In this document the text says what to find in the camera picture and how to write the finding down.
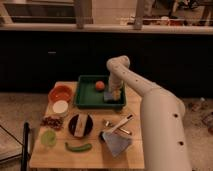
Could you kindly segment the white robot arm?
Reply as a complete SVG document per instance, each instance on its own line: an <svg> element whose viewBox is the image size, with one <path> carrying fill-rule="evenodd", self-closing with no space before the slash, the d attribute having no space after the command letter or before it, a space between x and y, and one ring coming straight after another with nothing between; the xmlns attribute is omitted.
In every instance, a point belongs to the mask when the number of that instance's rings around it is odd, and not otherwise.
<svg viewBox="0 0 213 171"><path fill-rule="evenodd" d="M184 103L170 91L131 71L125 55L109 59L106 66L110 91L126 83L142 98L145 171L192 171L182 121Z"/></svg>

